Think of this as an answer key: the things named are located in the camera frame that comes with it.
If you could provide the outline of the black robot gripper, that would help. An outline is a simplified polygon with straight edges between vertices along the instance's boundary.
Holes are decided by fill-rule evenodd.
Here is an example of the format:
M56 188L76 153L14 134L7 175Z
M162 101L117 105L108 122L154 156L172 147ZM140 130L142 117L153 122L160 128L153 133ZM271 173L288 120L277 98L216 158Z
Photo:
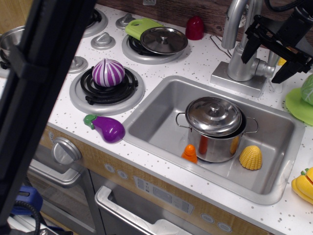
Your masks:
M241 59L246 64L263 45L286 60L286 63L272 78L280 84L297 72L307 73L313 66L313 47L305 36L313 26L313 18L291 15L285 21L274 21L255 15L253 23L246 30L247 43Z

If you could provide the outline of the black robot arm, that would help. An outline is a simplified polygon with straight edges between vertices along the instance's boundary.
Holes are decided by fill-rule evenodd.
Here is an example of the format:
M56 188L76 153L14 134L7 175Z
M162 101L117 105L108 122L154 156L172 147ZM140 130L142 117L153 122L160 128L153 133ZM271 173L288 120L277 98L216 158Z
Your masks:
M264 45L286 60L273 77L273 83L280 84L297 72L308 72L313 65L313 46L305 36L312 26L311 0L301 0L283 22L261 15L254 16L254 22L246 30L248 41L241 56L242 62L247 63L256 50Z

